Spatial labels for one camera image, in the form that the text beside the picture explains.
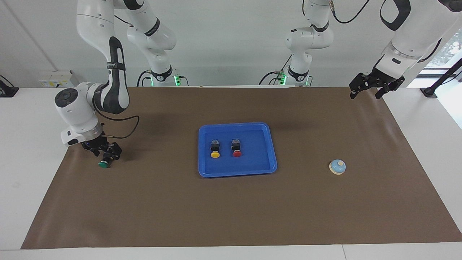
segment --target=white table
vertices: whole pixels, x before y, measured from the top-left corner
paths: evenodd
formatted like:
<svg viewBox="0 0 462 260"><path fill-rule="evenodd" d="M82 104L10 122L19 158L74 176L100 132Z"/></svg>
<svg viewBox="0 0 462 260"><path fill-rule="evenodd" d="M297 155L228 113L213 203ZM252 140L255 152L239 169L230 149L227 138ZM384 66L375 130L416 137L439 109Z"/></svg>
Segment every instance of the white table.
<svg viewBox="0 0 462 260"><path fill-rule="evenodd" d="M66 148L54 108L61 89L24 88L0 99L0 259L462 259L462 242L202 248L19 250ZM462 230L462 130L437 99L401 89L384 99Z"/></svg>

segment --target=brown leather surface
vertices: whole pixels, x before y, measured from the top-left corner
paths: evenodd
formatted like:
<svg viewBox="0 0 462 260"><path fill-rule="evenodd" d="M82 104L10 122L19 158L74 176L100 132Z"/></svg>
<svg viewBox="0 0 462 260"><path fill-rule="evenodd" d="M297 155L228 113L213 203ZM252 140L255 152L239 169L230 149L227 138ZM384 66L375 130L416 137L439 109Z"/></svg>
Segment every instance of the brown leather surface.
<svg viewBox="0 0 462 260"><path fill-rule="evenodd" d="M22 248L462 241L384 101L348 93L131 88L118 117L141 122L118 141L122 158L101 169L69 148ZM103 122L110 135L134 124ZM242 122L270 126L278 170L201 177L199 128ZM333 159L343 175L329 171Z"/></svg>

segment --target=white electrical box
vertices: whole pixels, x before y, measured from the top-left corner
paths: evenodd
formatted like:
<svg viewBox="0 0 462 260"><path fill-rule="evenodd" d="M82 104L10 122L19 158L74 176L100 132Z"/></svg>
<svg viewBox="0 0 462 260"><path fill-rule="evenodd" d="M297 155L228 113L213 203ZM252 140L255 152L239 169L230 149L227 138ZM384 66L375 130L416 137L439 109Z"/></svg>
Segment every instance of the white electrical box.
<svg viewBox="0 0 462 260"><path fill-rule="evenodd" d="M43 71L40 72L40 84L42 87L76 87L79 84L77 78L70 70Z"/></svg>

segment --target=blue plastic tray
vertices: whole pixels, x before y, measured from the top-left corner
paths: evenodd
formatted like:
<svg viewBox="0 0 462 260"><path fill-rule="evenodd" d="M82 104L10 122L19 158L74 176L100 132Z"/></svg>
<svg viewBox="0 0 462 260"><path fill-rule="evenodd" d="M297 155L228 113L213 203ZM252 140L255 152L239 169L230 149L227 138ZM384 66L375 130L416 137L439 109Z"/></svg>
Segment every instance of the blue plastic tray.
<svg viewBox="0 0 462 260"><path fill-rule="evenodd" d="M232 139L241 140L241 157L233 157ZM220 140L220 157L210 156L210 143ZM199 129L199 174L206 178L273 173L278 168L265 123L212 124Z"/></svg>

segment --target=green button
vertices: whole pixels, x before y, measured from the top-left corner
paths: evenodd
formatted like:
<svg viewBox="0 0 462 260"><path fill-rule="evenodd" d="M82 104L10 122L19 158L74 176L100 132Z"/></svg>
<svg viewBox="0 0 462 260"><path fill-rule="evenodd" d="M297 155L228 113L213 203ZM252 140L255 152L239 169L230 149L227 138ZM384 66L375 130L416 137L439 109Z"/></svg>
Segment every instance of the green button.
<svg viewBox="0 0 462 260"><path fill-rule="evenodd" d="M101 168L105 168L105 169L106 169L106 168L109 168L109 164L108 164L107 162L105 162L105 161L100 161L100 162L98 163L98 165L99 165Z"/></svg>

